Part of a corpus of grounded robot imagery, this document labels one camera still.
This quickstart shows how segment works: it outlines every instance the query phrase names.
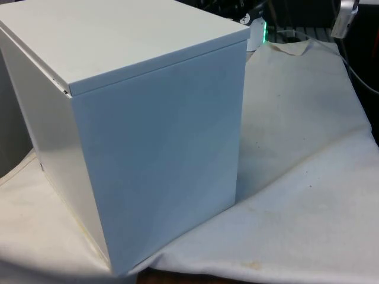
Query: white cloth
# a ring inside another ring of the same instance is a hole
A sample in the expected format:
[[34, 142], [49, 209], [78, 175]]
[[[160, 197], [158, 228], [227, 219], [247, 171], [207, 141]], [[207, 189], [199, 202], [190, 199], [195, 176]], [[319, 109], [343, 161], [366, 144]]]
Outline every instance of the white cloth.
[[[269, 283], [379, 283], [379, 152], [341, 59], [314, 44], [302, 56], [262, 46], [246, 65], [242, 121], [237, 197], [245, 201], [131, 273], [152, 266]], [[8, 283], [117, 281], [33, 153], [0, 179], [0, 229]]]

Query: green light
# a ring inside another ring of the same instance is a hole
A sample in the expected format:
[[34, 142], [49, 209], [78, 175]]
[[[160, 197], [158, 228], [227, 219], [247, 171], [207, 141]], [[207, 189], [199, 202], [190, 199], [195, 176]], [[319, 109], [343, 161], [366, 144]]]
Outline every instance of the green light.
[[263, 43], [267, 41], [267, 22], [265, 22], [265, 25], [263, 26]]

